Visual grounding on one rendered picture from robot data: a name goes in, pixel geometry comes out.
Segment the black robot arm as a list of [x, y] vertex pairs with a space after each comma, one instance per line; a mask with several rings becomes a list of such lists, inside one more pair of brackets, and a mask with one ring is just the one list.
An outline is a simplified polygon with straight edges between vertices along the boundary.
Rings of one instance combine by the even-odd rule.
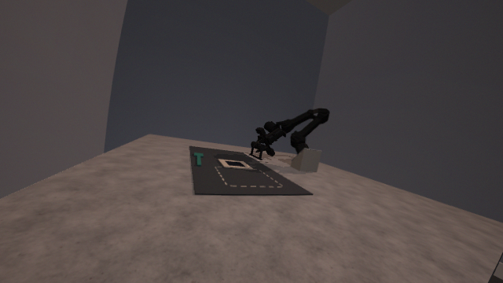
[[[317, 113], [317, 116], [314, 114]], [[281, 136], [286, 137], [298, 124], [306, 121], [307, 119], [313, 119], [309, 124], [307, 124], [301, 131], [295, 131], [291, 135], [291, 145], [296, 148], [297, 153], [299, 153], [303, 148], [309, 149], [308, 145], [305, 143], [306, 136], [313, 131], [320, 123], [326, 123], [329, 120], [329, 110], [326, 108], [317, 108], [315, 110], [308, 110], [303, 114], [295, 117], [294, 119], [287, 119], [285, 121], [276, 122], [273, 121], [266, 122], [264, 129], [267, 131], [274, 132], [277, 135], [277, 139]], [[281, 128], [280, 128], [281, 125]]]

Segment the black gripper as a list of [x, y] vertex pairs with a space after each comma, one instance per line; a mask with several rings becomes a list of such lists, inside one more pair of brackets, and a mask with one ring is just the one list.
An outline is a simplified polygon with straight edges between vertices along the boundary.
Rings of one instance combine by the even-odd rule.
[[257, 134], [260, 135], [258, 136], [257, 142], [253, 145], [253, 148], [264, 142], [265, 149], [263, 151], [266, 151], [266, 153], [270, 156], [274, 156], [275, 155], [274, 149], [270, 148], [270, 145], [272, 145], [273, 142], [277, 141], [277, 135], [274, 132], [271, 132], [267, 136], [265, 136], [266, 132], [262, 127], [258, 127], [255, 130]]

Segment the tan square tile with black center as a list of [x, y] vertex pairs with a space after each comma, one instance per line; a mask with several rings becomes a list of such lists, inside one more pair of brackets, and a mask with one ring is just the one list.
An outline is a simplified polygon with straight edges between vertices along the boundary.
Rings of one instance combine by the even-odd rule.
[[218, 161], [224, 168], [253, 170], [253, 168], [247, 165], [244, 161], [220, 160], [220, 159], [218, 159]]

